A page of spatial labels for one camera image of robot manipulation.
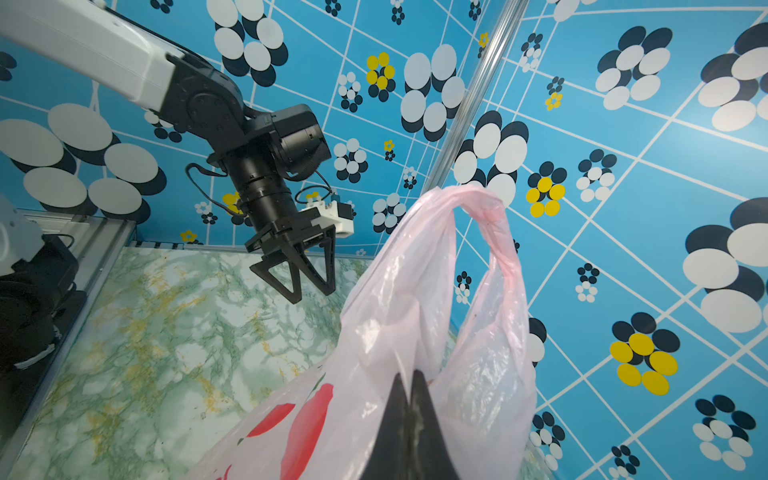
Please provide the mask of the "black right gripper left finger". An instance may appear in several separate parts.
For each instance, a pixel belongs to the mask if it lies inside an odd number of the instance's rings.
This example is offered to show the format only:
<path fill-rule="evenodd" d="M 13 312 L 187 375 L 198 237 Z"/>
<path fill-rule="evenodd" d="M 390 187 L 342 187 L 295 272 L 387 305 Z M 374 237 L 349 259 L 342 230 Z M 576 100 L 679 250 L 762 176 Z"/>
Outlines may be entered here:
<path fill-rule="evenodd" d="M 379 430 L 361 480 L 406 480 L 410 474 L 411 412 L 406 389 L 396 374 Z"/>

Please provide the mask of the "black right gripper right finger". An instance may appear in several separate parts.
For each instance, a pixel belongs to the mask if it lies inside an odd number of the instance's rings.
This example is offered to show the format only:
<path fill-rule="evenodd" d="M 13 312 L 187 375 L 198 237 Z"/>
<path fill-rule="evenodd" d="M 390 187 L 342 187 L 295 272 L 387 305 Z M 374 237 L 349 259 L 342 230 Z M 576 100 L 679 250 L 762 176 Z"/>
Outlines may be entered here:
<path fill-rule="evenodd" d="M 409 403 L 409 478 L 456 480 L 424 374 L 415 370 Z"/>

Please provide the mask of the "pink printed plastic bag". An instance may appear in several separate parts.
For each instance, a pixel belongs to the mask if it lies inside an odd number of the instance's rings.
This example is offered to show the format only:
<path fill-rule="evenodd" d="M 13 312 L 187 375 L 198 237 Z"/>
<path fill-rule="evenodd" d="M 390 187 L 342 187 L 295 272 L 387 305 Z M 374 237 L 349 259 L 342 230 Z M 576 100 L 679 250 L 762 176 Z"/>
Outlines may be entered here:
<path fill-rule="evenodd" d="M 491 255 L 451 340 L 454 211 Z M 458 479 L 513 479 L 536 400 L 522 270 L 501 199 L 436 188 L 408 211 L 341 313 L 336 348 L 256 407 L 190 470 L 193 479 L 360 479 L 396 374 L 429 386 Z"/>

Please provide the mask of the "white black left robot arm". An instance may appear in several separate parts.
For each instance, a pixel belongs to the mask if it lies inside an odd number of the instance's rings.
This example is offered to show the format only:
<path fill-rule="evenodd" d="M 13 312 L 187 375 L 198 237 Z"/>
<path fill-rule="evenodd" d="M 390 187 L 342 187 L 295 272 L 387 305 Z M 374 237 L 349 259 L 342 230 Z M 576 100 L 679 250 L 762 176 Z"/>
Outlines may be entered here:
<path fill-rule="evenodd" d="M 255 229 L 253 272 L 292 303 L 303 280 L 335 291 L 335 228 L 320 224 L 317 208 L 299 210 L 288 187 L 331 156 L 307 105 L 248 107 L 207 60 L 100 2 L 5 1 L 1 33 L 204 139 L 212 153 L 201 172 L 232 181 Z"/>

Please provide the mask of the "aluminium frame post right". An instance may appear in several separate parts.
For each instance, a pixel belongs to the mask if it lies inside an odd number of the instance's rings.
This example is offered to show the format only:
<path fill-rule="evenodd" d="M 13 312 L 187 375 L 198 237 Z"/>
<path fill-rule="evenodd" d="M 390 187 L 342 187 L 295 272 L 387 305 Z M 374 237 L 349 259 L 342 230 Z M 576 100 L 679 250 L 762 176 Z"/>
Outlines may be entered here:
<path fill-rule="evenodd" d="M 503 62 L 504 54 L 514 40 L 522 18 L 530 4 L 529 0 L 505 1 L 490 36 L 489 43 L 473 72 L 450 132 L 445 138 L 437 163 L 430 170 L 422 188 L 422 194 L 436 187 L 442 187 L 450 173 L 455 158 L 470 124 L 479 109 L 494 75 Z"/>

